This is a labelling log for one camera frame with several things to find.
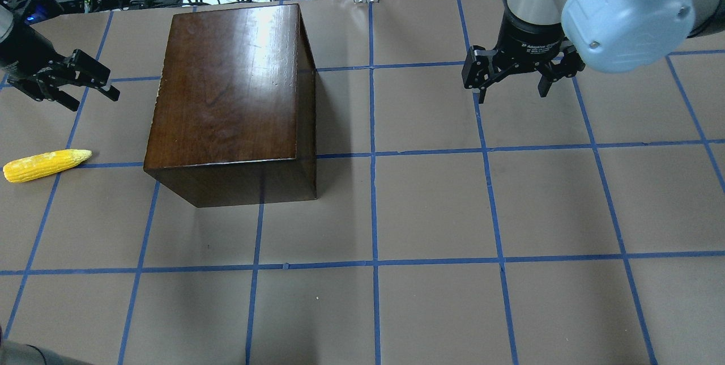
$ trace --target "blue tape line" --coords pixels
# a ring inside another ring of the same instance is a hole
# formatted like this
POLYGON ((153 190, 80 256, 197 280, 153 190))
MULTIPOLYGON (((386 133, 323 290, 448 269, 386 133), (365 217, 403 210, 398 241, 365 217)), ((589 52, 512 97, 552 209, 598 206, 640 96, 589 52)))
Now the blue tape line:
POLYGON ((393 259, 378 261, 378 265, 497 264, 498 262, 498 257, 454 257, 445 259, 393 259))
POLYGON ((609 207, 609 214, 611 215, 612 225, 614 226, 614 233, 616 234, 617 242, 619 243, 619 251, 621 252, 623 257, 622 261, 624 262, 624 270, 627 274, 627 281, 629 282, 629 288, 632 292, 632 300, 634 301, 634 308, 637 311, 637 319, 639 319, 639 326, 642 329, 642 336, 645 339, 647 354, 650 357, 650 363, 652 365, 656 365, 657 358, 655 357, 655 350, 653 349, 652 341, 650 340, 650 332, 647 328, 647 322, 645 321, 645 314, 642 312, 642 304, 639 301, 637 285, 634 284, 634 275, 632 274, 632 268, 629 265, 629 259, 627 259, 627 251, 626 247, 624 246, 624 238, 622 237, 622 232, 619 228, 619 219, 617 218, 616 210, 614 210, 614 202, 612 200, 611 192, 609 191, 609 184, 607 182, 606 174, 604 173, 604 166, 602 164, 602 159, 599 154, 598 145, 596 144, 594 131, 591 129, 591 123, 588 119, 587 108, 585 107, 585 102, 583 101, 582 91, 579 88, 577 77, 574 76, 572 78, 572 81, 574 84, 574 90, 575 92, 577 92, 577 101, 579 103, 580 109, 582 110, 582 117, 585 120, 585 126, 587 127, 587 134, 588 137, 590 137, 591 151, 594 153, 596 169, 599 170, 599 176, 602 181, 602 187, 604 188, 604 194, 607 199, 607 205, 609 207))
POLYGON ((75 168, 130 168, 142 167, 143 163, 99 163, 99 164, 80 164, 75 168))
MULTIPOLYGON (((464 42, 466 42, 466 50, 468 50, 468 31, 466 30, 466 15, 463 13, 463 5, 460 0, 458 2, 458 15, 460 16, 460 26, 463 30, 464 42)), ((489 195, 489 205, 491 207, 491 219, 494 226, 494 238, 496 239, 496 255, 499 264, 499 273, 501 278, 501 292, 503 297, 503 305, 506 316, 506 327, 508 329, 508 341, 511 349, 511 360, 513 365, 518 365, 518 350, 516 349, 516 336, 513 329, 513 316, 511 314, 511 302, 508 295, 508 280, 506 279, 506 260, 503 252, 503 244, 501 242, 501 233, 499 229, 498 212, 496 210, 496 197, 494 195, 494 187, 491 180, 491 167, 489 164, 489 151, 486 145, 486 135, 484 134, 484 125, 481 121, 481 107, 476 99, 476 95, 471 95, 476 112, 476 126, 479 130, 479 140, 481 141, 481 154, 484 158, 484 173, 486 176, 486 187, 489 195)))
POLYGON ((629 259, 660 259, 671 257, 718 257, 725 256, 725 251, 696 251, 696 252, 645 252, 628 253, 629 259))
POLYGON ((407 151, 380 151, 375 156, 397 156, 397 155, 428 155, 428 154, 469 154, 479 153, 481 148, 451 148, 450 150, 407 150, 407 151))
POLYGON ((140 244, 140 252, 138 252, 138 264, 134 276, 134 288, 131 289, 131 298, 129 300, 129 310, 126 312, 126 321, 123 326, 123 335, 121 337, 121 347, 118 352, 118 365, 123 365, 123 358, 126 354, 126 344, 129 341, 129 331, 131 327, 131 319, 134 317, 134 306, 135 299, 138 293, 138 283, 140 282, 140 275, 142 275, 143 259, 146 258, 146 248, 148 245, 148 236, 151 233, 151 226, 153 223, 153 214, 156 212, 156 200, 159 197, 160 183, 156 181, 153 185, 153 195, 151 197, 151 205, 148 207, 148 218, 146 221, 146 228, 143 230, 143 241, 140 244))
POLYGON ((373 43, 373 3, 368 3, 368 65, 373 66, 375 61, 373 43))
MULTIPOLYGON (((558 254, 557 256, 509 256, 506 262, 569 262, 569 261, 611 261, 627 259, 661 259, 678 257, 720 257, 725 251, 684 252, 635 252, 622 256, 613 254, 558 254)), ((178 267, 144 267, 142 273, 193 273, 200 271, 244 271, 244 270, 309 270, 344 267, 375 267, 383 265, 446 265, 446 264, 497 264, 498 257, 450 257, 442 259, 390 259, 384 261, 337 261, 305 262, 304 264, 238 264, 238 265, 192 265, 178 267)), ((93 269, 33 269, 28 275, 65 274, 127 274, 137 272, 133 267, 93 269)), ((23 275, 25 270, 0 270, 0 275, 23 275)))
POLYGON ((723 49, 712 50, 679 50, 678 52, 670 52, 669 57, 681 57, 683 55, 712 55, 717 53, 725 53, 723 49))
POLYGON ((148 80, 161 80, 161 76, 145 76, 142 78, 116 78, 111 79, 113 83, 123 83, 123 82, 145 82, 148 80))
POLYGON ((520 256, 506 257, 506 262, 575 262, 575 261, 614 261, 621 254, 574 254, 573 256, 520 256))
POLYGON ((466 50, 468 50, 468 47, 471 46, 471 42, 468 40, 468 26, 466 25, 466 15, 463 13, 463 2, 461 0, 456 0, 456 3, 458 4, 458 16, 460 16, 460 24, 463 28, 463 42, 466 43, 466 50))
POLYGON ((106 38, 108 37, 109 29, 111 29, 112 20, 113 20, 113 11, 109 11, 108 21, 106 21, 106 29, 103 30, 103 36, 101 37, 101 44, 99 45, 98 51, 96 52, 96 60, 101 60, 101 53, 103 52, 103 47, 106 46, 106 38))
POLYGON ((331 158, 367 158, 370 156, 369 152, 349 152, 346 154, 318 154, 318 159, 331 159, 331 158))
POLYGON ((375 363, 382 363, 381 337, 380 337, 380 274, 379 267, 373 267, 373 312, 375 314, 375 363))
POLYGON ((63 275, 63 274, 126 274, 135 273, 131 267, 108 267, 98 269, 35 269, 29 275, 63 275))
POLYGON ((391 63, 390 65, 375 65, 374 69, 399 69, 402 67, 431 67, 431 66, 460 66, 463 61, 428 61, 420 63, 391 63))
POLYGON ((375 265, 374 261, 311 262, 311 264, 288 264, 289 270, 333 269, 338 267, 363 267, 375 265))
POLYGON ((689 102, 689 99, 687 98, 687 93, 684 91, 684 87, 682 86, 682 82, 679 80, 679 76, 677 75, 677 71, 675 70, 675 66, 672 63, 672 60, 669 57, 665 58, 667 60, 667 66, 670 68, 670 73, 672 73, 672 76, 675 80, 675 83, 677 84, 677 88, 680 91, 680 94, 682 94, 682 100, 684 101, 685 106, 687 106, 687 111, 689 112, 689 115, 692 117, 692 122, 694 123, 694 127, 697 129, 697 134, 700 135, 700 140, 702 145, 705 146, 705 151, 707 151, 707 156, 710 158, 710 162, 713 164, 713 169, 715 170, 715 175, 718 178, 718 181, 720 182, 720 188, 723 190, 723 193, 725 193, 725 179, 723 179, 722 171, 720 171, 720 167, 718 167, 717 160, 715 159, 715 154, 713 153, 713 149, 710 148, 710 143, 707 142, 707 138, 705 137, 705 131, 702 130, 702 125, 700 125, 700 121, 697 119, 697 115, 694 114, 694 109, 692 108, 691 103, 689 102))
POLYGON ((337 66, 337 67, 319 67, 317 71, 341 71, 341 70, 366 70, 370 66, 337 66))
MULTIPOLYGON (((375 187, 376 147, 375 147, 375 78, 373 63, 375 40, 373 40, 373 3, 368 3, 368 45, 370 48, 370 70, 368 70, 368 89, 370 96, 370 222, 372 226, 373 264, 378 261, 378 199, 375 187)), ((380 340, 380 279, 378 266, 373 267, 373 319, 375 324, 375 364, 381 365, 380 340)))
POLYGON ((254 306, 257 302, 257 276, 259 274, 259 249, 262 247, 262 223, 264 222, 265 205, 259 203, 257 213, 257 237, 254 239, 254 270, 251 272, 251 291, 249 292, 249 310, 246 321, 246 345, 244 346, 244 363, 249 365, 251 358, 251 335, 254 332, 254 306))
POLYGON ((18 288, 18 294, 15 295, 15 303, 13 303, 12 305, 12 310, 10 311, 10 318, 8 318, 7 320, 7 326, 5 327, 5 339, 10 336, 10 332, 12 331, 12 324, 15 322, 15 315, 18 314, 20 299, 23 298, 23 291, 25 290, 25 285, 28 283, 29 272, 31 272, 33 261, 36 258, 36 252, 38 252, 38 246, 41 243, 43 230, 45 230, 46 222, 48 222, 48 215, 50 213, 50 208, 53 205, 53 199, 55 198, 55 194, 58 189, 58 182, 60 181, 61 176, 62 173, 58 173, 55 176, 55 181, 53 181, 53 186, 50 190, 50 195, 48 196, 48 202, 46 203, 46 207, 43 212, 43 218, 41 219, 41 224, 38 228, 36 239, 34 240, 33 247, 31 248, 31 255, 28 257, 28 262, 25 265, 25 270, 23 271, 23 279, 20 280, 20 288, 18 288))
MULTIPOLYGON (((267 269, 282 269, 279 267, 269 267, 267 269)), ((143 273, 197 273, 202 271, 243 271, 254 270, 251 264, 232 264, 232 265, 186 265, 179 267, 144 267, 143 273)))
POLYGON ((625 147, 636 147, 636 146, 691 146, 701 145, 702 142, 698 140, 685 140, 685 141, 654 141, 651 143, 597 143, 598 148, 625 148, 625 147))
POLYGON ((376 181, 375 151, 375 81, 370 69, 370 218, 373 226, 373 261, 378 260, 378 195, 376 181))
POLYGON ((496 152, 496 151, 575 150, 576 148, 591 148, 591 145, 500 146, 500 147, 487 148, 487 151, 496 152))
POLYGON ((75 137, 75 130, 78 128, 78 122, 80 122, 80 113, 83 112, 83 107, 86 104, 86 97, 88 97, 88 89, 83 90, 83 96, 80 98, 80 104, 78 104, 78 111, 75 112, 75 119, 73 120, 73 127, 70 128, 70 135, 68 135, 68 141, 65 143, 65 148, 70 148, 73 144, 73 138, 75 137))

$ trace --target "dark brown wooden box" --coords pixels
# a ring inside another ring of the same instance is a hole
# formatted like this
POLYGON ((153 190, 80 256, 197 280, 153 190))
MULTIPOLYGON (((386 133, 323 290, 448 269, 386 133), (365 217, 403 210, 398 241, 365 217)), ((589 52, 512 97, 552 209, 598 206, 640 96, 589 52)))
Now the dark brown wooden box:
POLYGON ((197 207, 315 199, 300 7, 174 15, 143 170, 197 207))

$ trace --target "light blue robot joint cap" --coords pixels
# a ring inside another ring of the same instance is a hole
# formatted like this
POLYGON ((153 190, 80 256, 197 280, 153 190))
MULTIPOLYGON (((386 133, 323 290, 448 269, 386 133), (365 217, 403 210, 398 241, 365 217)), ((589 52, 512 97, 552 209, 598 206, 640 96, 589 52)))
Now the light blue robot joint cap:
POLYGON ((659 60, 693 25, 692 0, 567 0, 561 12, 564 33, 583 61, 605 73, 659 60))

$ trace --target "corn cob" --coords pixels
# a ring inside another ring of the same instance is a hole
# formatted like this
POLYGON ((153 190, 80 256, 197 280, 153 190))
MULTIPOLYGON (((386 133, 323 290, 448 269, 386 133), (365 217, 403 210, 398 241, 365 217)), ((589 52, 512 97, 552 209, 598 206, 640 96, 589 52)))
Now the corn cob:
POLYGON ((73 168, 90 158, 91 154, 88 150, 60 150, 26 156, 5 164, 2 172, 9 182, 28 182, 73 168))

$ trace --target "box side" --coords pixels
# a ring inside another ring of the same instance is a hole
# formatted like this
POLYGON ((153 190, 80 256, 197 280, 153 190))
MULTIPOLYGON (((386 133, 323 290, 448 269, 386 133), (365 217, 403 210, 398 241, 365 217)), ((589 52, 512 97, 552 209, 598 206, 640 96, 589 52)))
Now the box side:
POLYGON ((316 134, 315 134, 315 80, 316 69, 310 42, 306 35, 305 22, 298 9, 297 27, 297 159, 314 188, 316 185, 316 134))
POLYGON ((256 205, 315 198, 314 188, 300 162, 295 159, 145 171, 195 207, 256 205))

